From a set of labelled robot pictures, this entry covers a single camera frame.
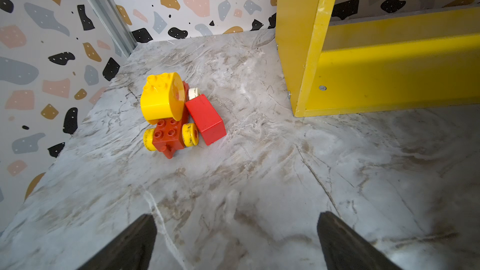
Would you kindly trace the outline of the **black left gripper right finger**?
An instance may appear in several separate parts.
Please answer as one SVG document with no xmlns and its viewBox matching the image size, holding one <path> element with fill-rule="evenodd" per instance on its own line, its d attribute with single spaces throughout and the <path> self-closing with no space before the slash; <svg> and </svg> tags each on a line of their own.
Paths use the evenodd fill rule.
<svg viewBox="0 0 480 270">
<path fill-rule="evenodd" d="M 400 268 L 330 211 L 319 215 L 317 234 L 328 270 Z"/>
</svg>

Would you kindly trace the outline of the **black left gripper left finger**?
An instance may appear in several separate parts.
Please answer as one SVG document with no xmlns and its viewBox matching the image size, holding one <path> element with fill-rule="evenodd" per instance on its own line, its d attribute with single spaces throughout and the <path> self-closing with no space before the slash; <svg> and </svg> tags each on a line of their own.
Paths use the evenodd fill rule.
<svg viewBox="0 0 480 270">
<path fill-rule="evenodd" d="M 156 235 L 153 215 L 143 214 L 86 261 L 80 270 L 147 270 Z"/>
</svg>

